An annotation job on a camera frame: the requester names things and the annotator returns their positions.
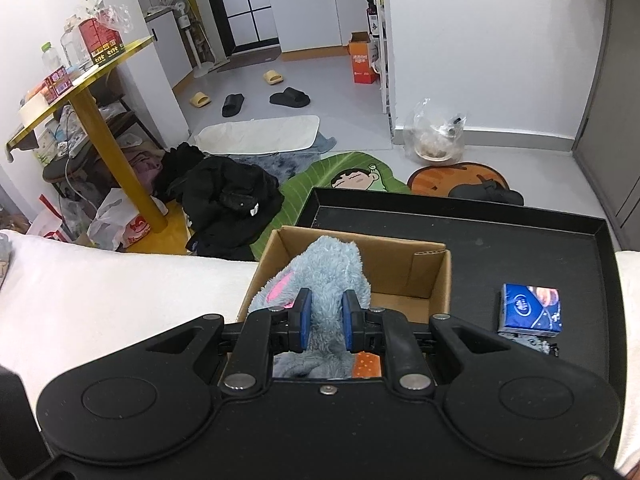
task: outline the black slipper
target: black slipper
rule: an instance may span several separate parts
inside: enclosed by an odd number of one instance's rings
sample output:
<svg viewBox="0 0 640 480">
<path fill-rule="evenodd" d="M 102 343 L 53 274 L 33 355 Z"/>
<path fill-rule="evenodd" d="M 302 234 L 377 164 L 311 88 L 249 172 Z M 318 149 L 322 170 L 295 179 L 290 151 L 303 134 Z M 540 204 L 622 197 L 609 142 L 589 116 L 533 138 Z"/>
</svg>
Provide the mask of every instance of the black slipper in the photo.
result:
<svg viewBox="0 0 640 480">
<path fill-rule="evenodd" d="M 485 180 L 481 184 L 459 184 L 449 191 L 449 196 L 466 198 L 467 200 L 524 205 L 524 199 L 520 193 L 513 189 L 504 189 L 502 184 L 494 179 Z"/>
<path fill-rule="evenodd" d="M 223 117 L 233 117 L 238 115 L 240 108 L 244 103 L 244 96 L 242 94 L 229 94 L 226 96 L 225 104 L 222 107 Z"/>
<path fill-rule="evenodd" d="M 277 92 L 269 98 L 272 105 L 288 106 L 290 108 L 303 108 L 311 99 L 308 95 L 295 88 L 288 87 L 284 92 Z"/>
</svg>

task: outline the table top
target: table top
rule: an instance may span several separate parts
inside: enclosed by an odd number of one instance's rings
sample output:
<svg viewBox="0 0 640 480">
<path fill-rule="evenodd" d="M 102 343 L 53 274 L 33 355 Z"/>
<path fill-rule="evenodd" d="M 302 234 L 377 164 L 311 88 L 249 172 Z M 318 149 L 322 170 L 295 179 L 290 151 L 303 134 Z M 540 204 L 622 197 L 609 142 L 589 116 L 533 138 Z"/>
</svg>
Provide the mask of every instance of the table top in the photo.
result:
<svg viewBox="0 0 640 480">
<path fill-rule="evenodd" d="M 133 56 L 135 53 L 139 52 L 146 46 L 150 45 L 153 41 L 151 36 L 147 36 L 146 38 L 142 38 L 140 40 L 132 41 L 131 43 L 125 46 L 125 51 L 120 54 L 118 57 L 112 59 L 110 62 L 105 63 L 97 70 L 94 70 L 82 80 L 78 85 L 74 85 L 73 88 L 70 88 L 68 91 L 63 93 L 60 97 L 58 97 L 55 101 L 53 101 L 46 110 L 43 111 L 37 118 L 31 121 L 30 124 L 27 124 L 23 129 L 21 129 L 9 142 L 7 142 L 7 146 L 9 148 L 14 148 L 18 145 L 18 143 L 23 140 L 29 132 L 33 130 L 38 124 L 40 124 L 45 118 L 49 117 L 53 112 L 58 110 L 70 97 L 81 92 L 85 88 L 87 88 L 91 83 L 94 83 L 98 79 L 100 79 L 103 75 L 109 73 L 111 70 L 116 68 L 121 63 L 124 63 L 127 59 Z"/>
</svg>

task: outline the blue tissue package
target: blue tissue package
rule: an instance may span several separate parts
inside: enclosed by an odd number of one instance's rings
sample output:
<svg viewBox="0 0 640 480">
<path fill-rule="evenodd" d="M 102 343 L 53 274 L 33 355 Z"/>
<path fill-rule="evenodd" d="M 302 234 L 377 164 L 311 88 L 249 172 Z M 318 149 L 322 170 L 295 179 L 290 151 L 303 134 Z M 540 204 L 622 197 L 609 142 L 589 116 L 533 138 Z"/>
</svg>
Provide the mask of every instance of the blue tissue package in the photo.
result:
<svg viewBox="0 0 640 480">
<path fill-rule="evenodd" d="M 562 332 L 560 296 L 554 288 L 505 283 L 499 332 L 555 336 Z"/>
</svg>

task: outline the purple clothes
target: purple clothes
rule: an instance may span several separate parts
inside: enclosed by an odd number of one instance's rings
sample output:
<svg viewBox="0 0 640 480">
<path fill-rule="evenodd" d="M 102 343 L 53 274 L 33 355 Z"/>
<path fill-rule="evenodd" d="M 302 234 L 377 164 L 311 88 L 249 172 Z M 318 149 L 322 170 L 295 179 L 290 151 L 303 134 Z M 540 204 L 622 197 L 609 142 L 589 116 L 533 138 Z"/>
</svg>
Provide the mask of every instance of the purple clothes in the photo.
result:
<svg viewBox="0 0 640 480">
<path fill-rule="evenodd" d="M 153 181 L 162 170 L 162 162 L 149 152 L 130 152 L 127 148 L 122 152 L 127 157 L 142 187 L 151 195 L 154 192 Z"/>
</svg>

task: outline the yellow slipper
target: yellow slipper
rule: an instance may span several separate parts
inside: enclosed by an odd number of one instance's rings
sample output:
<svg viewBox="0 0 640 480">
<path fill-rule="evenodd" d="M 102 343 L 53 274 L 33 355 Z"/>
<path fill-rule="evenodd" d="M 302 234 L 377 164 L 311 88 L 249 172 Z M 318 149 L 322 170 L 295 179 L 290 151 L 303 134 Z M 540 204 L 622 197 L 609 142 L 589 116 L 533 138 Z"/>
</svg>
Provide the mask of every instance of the yellow slipper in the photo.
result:
<svg viewBox="0 0 640 480">
<path fill-rule="evenodd" d="M 195 106 L 196 108 L 202 108 L 204 105 L 208 105 L 211 102 L 211 99 L 208 95 L 204 95 L 202 92 L 197 92 L 189 102 Z"/>
<path fill-rule="evenodd" d="M 269 70 L 262 77 L 270 85 L 275 85 L 278 83 L 282 83 L 284 81 L 284 78 L 280 74 L 278 74 L 275 70 Z"/>
</svg>

